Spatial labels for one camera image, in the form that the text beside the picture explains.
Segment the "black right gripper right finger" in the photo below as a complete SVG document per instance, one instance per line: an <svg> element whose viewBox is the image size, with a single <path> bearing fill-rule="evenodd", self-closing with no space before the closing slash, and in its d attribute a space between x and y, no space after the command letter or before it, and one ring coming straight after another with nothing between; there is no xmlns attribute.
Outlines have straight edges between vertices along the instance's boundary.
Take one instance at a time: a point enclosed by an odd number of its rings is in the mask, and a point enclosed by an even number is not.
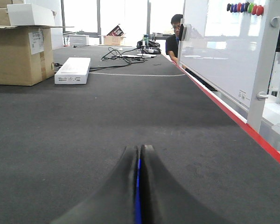
<svg viewBox="0 0 280 224"><path fill-rule="evenodd" d="M140 211L144 224L228 224L171 175L152 145L140 148Z"/></svg>

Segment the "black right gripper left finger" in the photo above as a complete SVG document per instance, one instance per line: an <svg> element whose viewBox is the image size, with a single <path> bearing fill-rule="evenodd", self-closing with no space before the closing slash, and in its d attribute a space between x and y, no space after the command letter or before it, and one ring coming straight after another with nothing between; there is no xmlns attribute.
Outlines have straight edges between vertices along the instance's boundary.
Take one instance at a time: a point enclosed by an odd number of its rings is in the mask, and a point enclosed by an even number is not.
<svg viewBox="0 0 280 224"><path fill-rule="evenodd" d="M139 149L127 146L105 182L53 224L134 224Z"/></svg>

